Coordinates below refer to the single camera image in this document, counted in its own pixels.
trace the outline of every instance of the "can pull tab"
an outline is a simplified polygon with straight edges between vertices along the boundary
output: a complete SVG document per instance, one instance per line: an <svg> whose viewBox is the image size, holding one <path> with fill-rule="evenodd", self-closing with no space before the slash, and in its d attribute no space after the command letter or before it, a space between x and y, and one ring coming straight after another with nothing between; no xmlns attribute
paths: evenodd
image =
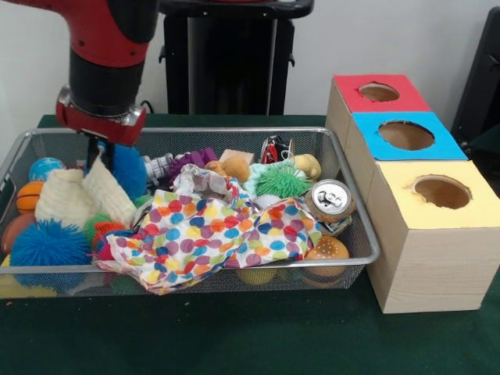
<svg viewBox="0 0 500 375"><path fill-rule="evenodd" d="M325 207L333 205L335 207L340 207L342 205L342 198L336 196L334 193L320 191L318 193L318 199L322 205Z"/></svg>

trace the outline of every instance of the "stacked wooden boxes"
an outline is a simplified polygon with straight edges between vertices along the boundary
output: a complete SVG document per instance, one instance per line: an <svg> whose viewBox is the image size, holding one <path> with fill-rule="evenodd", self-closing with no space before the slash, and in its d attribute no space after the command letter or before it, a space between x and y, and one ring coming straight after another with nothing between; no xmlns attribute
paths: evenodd
<svg viewBox="0 0 500 375"><path fill-rule="evenodd" d="M479 309L500 264L500 200L405 76L335 76L327 127L382 253L384 313Z"/></svg>

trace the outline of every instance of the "purple toy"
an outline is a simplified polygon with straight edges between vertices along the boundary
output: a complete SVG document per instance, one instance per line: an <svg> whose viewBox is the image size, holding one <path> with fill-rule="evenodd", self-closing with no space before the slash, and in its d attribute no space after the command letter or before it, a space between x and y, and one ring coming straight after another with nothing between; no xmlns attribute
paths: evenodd
<svg viewBox="0 0 500 375"><path fill-rule="evenodd" d="M205 168L207 163L218 159L216 153L210 147L207 147L200 152L193 151L180 159L172 160L169 165L169 170L166 172L165 178L162 181L162 188L169 190L176 177L180 174L180 170L186 164L195 164L200 168Z"/></svg>

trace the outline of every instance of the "basket rim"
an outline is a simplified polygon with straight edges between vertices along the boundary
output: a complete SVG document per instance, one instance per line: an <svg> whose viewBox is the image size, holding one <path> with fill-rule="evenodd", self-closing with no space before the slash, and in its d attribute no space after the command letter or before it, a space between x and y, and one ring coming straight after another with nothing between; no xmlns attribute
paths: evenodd
<svg viewBox="0 0 500 375"><path fill-rule="evenodd" d="M363 229L366 232L366 237L369 242L371 254L362 258L351 259L325 259L325 260L298 260L298 261L282 261L272 262L266 265L252 268L299 268L299 267L329 267L329 266L365 266L377 260L380 255L380 246L371 223L371 219L366 211L365 204L361 199L361 194L357 188L351 169L347 159L342 151L340 142L337 136L325 127L146 127L142 133L276 133L276 132L308 132L321 133L326 135L335 150L342 175L345 179L345 184L351 190L352 195L356 200L357 212L361 219ZM22 155L27 147L29 140L38 134L74 134L74 130L68 128L43 128L25 131L15 140L9 154L5 158L2 167L0 167L0 181L8 178L17 159ZM102 270L97 266L28 266L28 267L1 267L0 275L2 274L21 274L21 273L103 273L110 272Z"/></svg>

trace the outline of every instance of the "white wall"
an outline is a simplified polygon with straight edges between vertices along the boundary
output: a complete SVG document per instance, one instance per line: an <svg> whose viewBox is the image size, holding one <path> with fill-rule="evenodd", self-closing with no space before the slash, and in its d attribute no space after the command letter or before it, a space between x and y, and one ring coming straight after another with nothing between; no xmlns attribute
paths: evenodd
<svg viewBox="0 0 500 375"><path fill-rule="evenodd" d="M333 73L404 73L451 126L488 10L495 0L316 0L295 21L287 114L324 114ZM166 111L159 22L138 100ZM53 113L68 80L64 21L0 0L0 160L14 137Z"/></svg>

